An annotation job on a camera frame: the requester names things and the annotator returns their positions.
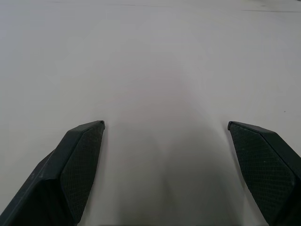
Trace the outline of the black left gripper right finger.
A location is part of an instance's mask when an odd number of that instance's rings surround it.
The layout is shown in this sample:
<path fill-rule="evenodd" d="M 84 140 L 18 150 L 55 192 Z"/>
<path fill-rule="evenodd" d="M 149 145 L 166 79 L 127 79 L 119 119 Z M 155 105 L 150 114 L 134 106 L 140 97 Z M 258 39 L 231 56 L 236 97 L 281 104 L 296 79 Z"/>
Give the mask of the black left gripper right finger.
<path fill-rule="evenodd" d="M 301 226 L 301 157 L 276 133 L 228 123 L 243 179 L 269 226 Z"/>

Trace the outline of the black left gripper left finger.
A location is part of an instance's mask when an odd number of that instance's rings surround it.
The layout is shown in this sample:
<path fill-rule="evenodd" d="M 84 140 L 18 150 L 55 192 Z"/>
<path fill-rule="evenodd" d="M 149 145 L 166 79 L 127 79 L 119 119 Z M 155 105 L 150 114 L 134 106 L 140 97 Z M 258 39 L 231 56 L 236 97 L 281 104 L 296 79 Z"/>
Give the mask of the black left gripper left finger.
<path fill-rule="evenodd" d="M 0 215 L 0 226 L 77 226 L 97 170 L 104 121 L 66 132 Z"/>

